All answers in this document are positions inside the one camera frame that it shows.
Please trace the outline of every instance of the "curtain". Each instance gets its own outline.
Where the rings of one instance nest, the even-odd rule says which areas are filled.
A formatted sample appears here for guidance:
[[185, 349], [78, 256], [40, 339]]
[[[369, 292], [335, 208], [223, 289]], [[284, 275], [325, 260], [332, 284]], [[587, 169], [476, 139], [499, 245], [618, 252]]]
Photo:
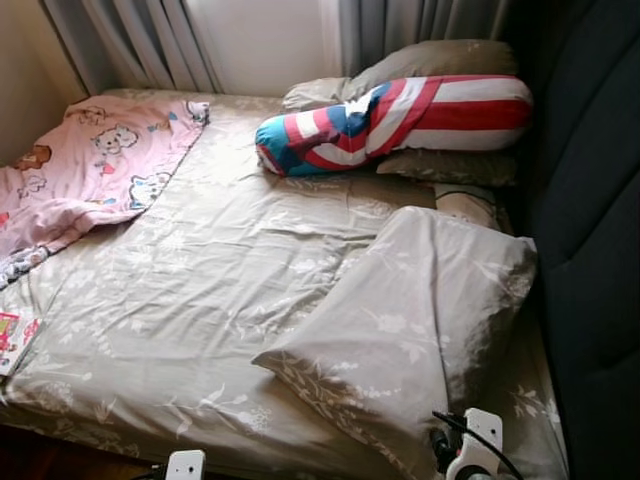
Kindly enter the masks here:
[[342, 68], [355, 75], [423, 40], [498, 39], [511, 0], [340, 0]]
[[44, 0], [90, 94], [215, 92], [220, 84], [180, 0]]

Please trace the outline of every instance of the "pillow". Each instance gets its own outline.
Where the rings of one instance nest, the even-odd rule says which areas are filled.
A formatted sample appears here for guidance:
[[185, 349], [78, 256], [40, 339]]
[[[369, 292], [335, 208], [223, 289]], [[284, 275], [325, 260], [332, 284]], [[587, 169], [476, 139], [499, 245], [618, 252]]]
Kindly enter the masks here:
[[529, 239], [404, 207], [293, 332], [253, 359], [407, 478], [432, 410], [473, 405], [535, 275]]
[[473, 185], [433, 185], [436, 208], [462, 221], [500, 230], [493, 192]]
[[504, 202], [501, 199], [497, 199], [496, 202], [496, 218], [498, 220], [498, 225], [500, 225], [500, 231], [506, 233], [507, 235], [515, 235], [513, 231], [513, 225], [511, 225], [511, 219], [509, 218], [509, 213], [507, 212], [507, 208]]
[[515, 75], [511, 47], [494, 40], [428, 40], [392, 53], [344, 88], [343, 101], [355, 100], [376, 85], [405, 77], [432, 75]]
[[348, 170], [406, 147], [498, 150], [524, 132], [531, 103], [515, 77], [404, 78], [356, 102], [268, 119], [258, 127], [256, 147], [280, 175]]
[[516, 161], [505, 153], [407, 148], [391, 152], [376, 171], [434, 183], [507, 187], [515, 185]]
[[298, 83], [282, 99], [282, 112], [302, 112], [342, 103], [342, 89], [348, 81], [342, 77]]

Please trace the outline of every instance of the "black cable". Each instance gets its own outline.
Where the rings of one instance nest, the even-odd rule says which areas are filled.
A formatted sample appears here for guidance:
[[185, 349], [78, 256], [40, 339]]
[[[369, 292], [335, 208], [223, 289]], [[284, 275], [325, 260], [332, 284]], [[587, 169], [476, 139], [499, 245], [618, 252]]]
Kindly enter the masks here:
[[133, 477], [130, 480], [164, 480], [166, 475], [167, 475], [166, 465], [154, 465], [151, 467], [150, 472], [143, 473], [142, 475]]
[[459, 432], [462, 432], [462, 433], [468, 433], [473, 438], [478, 440], [480, 443], [482, 443], [482, 445], [487, 447], [491, 451], [491, 453], [493, 453], [496, 457], [498, 457], [500, 460], [502, 460], [502, 463], [504, 463], [507, 466], [507, 468], [509, 470], [511, 470], [511, 473], [513, 474], [514, 477], [516, 477], [518, 480], [524, 480], [524, 477], [518, 471], [518, 469], [515, 467], [515, 465], [513, 463], [511, 463], [511, 460], [509, 460], [500, 450], [498, 450], [490, 442], [488, 442], [487, 440], [482, 438], [479, 434], [477, 434], [473, 430], [467, 428], [465, 425], [462, 425], [461, 423], [453, 420], [452, 418], [450, 418], [448, 415], [445, 415], [444, 413], [435, 412], [435, 411], [433, 411], [431, 413], [433, 413], [434, 417], [442, 420], [447, 425], [449, 425], [451, 428], [454, 428], [454, 429], [456, 429], [456, 430], [458, 430]]

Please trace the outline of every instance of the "magazine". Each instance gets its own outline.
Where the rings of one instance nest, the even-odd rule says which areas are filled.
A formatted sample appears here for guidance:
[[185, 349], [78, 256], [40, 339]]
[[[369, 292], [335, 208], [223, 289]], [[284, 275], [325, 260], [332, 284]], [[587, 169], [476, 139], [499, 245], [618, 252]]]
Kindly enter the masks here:
[[42, 322], [0, 312], [0, 377], [9, 377], [29, 350]]

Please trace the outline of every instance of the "beige bed sheet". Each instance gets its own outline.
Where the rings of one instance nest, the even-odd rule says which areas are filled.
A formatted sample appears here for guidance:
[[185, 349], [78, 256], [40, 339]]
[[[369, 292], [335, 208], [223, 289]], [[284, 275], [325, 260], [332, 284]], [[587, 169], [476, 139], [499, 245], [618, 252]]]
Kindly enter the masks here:
[[[393, 211], [433, 207], [431, 192], [373, 173], [280, 179], [253, 145], [278, 99], [191, 97], [212, 102], [211, 124], [153, 207], [0, 293], [0, 310], [47, 325], [2, 388], [0, 421], [161, 462], [202, 448], [210, 469], [246, 478], [398, 478], [249, 361], [304, 319]], [[557, 453], [549, 418], [521, 422], [546, 436], [515, 451]]]
[[[502, 417], [504, 453], [527, 480], [569, 478], [542, 336], [527, 305], [515, 319], [507, 352], [493, 371], [478, 407]], [[500, 471], [508, 473], [504, 465]]]

